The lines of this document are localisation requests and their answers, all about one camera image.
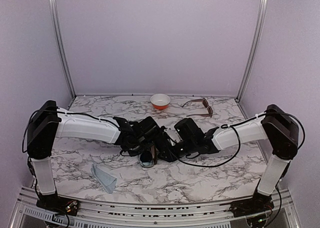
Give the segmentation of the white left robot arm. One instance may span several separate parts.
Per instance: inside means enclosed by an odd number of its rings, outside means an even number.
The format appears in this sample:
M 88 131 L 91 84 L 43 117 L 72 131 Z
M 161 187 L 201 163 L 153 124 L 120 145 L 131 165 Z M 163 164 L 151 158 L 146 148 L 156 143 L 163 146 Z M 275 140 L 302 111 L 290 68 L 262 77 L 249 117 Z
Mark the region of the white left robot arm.
M 141 121 L 122 117 L 96 117 L 88 113 L 59 108 L 54 100 L 34 111 L 27 123 L 22 147 L 28 155 L 28 167 L 37 181 L 38 199 L 58 211 L 63 199 L 58 195 L 53 177 L 51 156 L 57 139 L 75 138 L 119 146 L 131 157 L 150 148 L 160 127 L 150 116 Z

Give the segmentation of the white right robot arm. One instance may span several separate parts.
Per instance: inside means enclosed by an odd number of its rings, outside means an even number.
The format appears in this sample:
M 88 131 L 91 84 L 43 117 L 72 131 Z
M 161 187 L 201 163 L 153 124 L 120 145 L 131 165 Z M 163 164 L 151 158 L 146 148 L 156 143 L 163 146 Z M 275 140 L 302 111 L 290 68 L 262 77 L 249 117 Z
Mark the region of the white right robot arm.
M 159 156 L 174 162 L 185 155 L 216 154 L 242 144 L 268 140 L 272 154 L 247 207 L 258 212 L 267 204 L 280 179 L 285 175 L 290 162 L 298 154 L 306 140 L 306 131 L 301 121 L 271 104 L 262 113 L 234 124 L 223 124 L 203 132 L 192 118 L 184 118 L 175 126 L 180 136 L 176 142 L 162 128 L 154 146 Z

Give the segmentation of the brown striped glasses case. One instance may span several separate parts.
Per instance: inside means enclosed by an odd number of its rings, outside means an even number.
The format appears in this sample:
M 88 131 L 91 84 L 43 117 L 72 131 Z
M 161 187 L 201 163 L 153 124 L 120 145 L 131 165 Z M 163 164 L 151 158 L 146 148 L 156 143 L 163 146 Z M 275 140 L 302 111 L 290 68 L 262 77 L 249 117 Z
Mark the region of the brown striped glasses case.
M 158 162 L 158 153 L 157 153 L 157 149 L 154 147 L 154 146 L 152 146 L 152 147 L 150 147 L 150 148 L 148 148 L 148 149 L 146 149 L 145 151 L 150 151 L 151 153 L 152 153 L 152 157 L 153 157 L 153 161 L 154 161 L 154 165 L 156 165 L 157 164 L 157 162 Z

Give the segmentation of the black aviator sunglasses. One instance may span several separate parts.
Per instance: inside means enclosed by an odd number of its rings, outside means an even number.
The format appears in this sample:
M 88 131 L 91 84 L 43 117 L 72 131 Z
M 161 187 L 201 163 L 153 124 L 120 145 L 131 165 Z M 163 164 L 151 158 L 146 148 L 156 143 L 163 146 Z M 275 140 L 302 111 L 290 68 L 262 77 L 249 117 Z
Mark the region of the black aviator sunglasses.
M 153 155 L 150 151 L 146 150 L 139 156 L 139 160 L 141 161 L 153 160 Z

